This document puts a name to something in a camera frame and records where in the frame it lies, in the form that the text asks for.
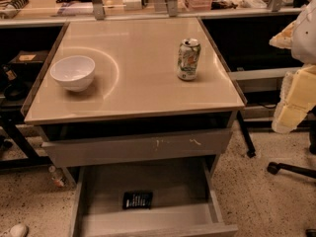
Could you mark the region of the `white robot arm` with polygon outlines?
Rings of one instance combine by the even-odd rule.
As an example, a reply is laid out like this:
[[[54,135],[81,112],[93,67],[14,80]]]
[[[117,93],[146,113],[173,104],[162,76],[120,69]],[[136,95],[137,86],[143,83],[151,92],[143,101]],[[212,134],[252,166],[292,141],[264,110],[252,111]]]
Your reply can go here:
[[[316,0],[272,37],[269,45],[289,49],[291,56],[303,63],[296,72],[285,73],[274,113],[273,131],[289,133],[316,106]]]

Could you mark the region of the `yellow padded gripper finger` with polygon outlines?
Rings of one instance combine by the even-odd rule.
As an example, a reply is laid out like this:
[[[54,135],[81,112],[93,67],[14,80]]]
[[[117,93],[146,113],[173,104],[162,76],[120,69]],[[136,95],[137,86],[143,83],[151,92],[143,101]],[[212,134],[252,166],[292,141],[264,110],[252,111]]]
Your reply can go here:
[[[294,25],[295,22],[288,24],[281,32],[270,39],[269,45],[282,49],[291,49]]]
[[[287,72],[279,96],[272,129],[277,133],[290,133],[316,106],[316,66],[304,65],[296,72]]]

